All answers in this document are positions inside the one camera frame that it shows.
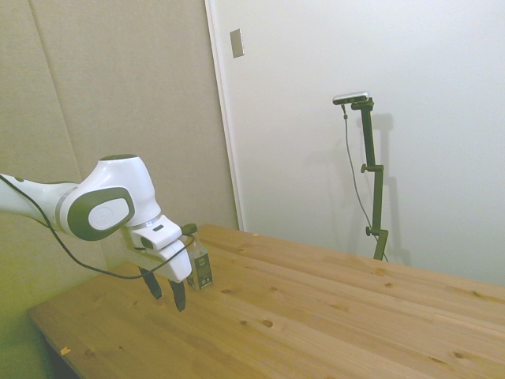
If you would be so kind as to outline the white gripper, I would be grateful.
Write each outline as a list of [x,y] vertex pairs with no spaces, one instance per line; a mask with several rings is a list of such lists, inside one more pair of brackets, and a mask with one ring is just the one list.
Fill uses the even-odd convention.
[[184,243],[179,239],[181,231],[166,227],[146,227],[120,229],[126,244],[126,258],[140,266],[139,271],[152,296],[162,298],[162,289],[153,272],[169,279],[174,303],[179,312],[186,306],[185,280],[192,271],[189,255]]

